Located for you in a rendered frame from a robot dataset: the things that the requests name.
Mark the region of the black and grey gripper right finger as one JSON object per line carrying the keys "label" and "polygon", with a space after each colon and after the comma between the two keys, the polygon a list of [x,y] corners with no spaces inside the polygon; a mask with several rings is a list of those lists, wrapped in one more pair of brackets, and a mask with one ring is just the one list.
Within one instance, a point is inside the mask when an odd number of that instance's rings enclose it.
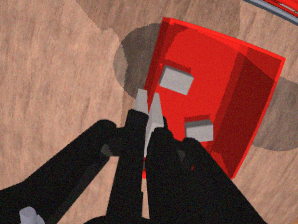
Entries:
{"label": "black and grey gripper right finger", "polygon": [[159,93],[154,94],[148,116],[143,170],[150,220],[268,224],[199,141],[173,137],[162,116]]}

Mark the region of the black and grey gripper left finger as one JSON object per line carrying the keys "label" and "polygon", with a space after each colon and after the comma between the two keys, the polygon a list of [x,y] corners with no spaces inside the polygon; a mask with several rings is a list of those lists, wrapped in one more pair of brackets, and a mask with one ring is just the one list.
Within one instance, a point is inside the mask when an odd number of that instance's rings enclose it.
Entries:
{"label": "black and grey gripper left finger", "polygon": [[57,224],[110,156],[119,159],[104,224],[142,224],[148,119],[147,90],[138,88],[124,127],[98,120],[23,182],[0,190],[0,224]]}

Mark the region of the grey metal block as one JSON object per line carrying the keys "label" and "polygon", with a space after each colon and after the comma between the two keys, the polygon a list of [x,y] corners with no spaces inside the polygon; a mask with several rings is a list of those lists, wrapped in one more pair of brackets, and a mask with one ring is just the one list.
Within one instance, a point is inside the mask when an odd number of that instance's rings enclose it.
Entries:
{"label": "grey metal block", "polygon": [[213,140],[213,123],[210,119],[184,122],[185,137],[192,137],[199,142]]}
{"label": "grey metal block", "polygon": [[187,95],[193,79],[192,74],[165,65],[159,79],[159,86]]}

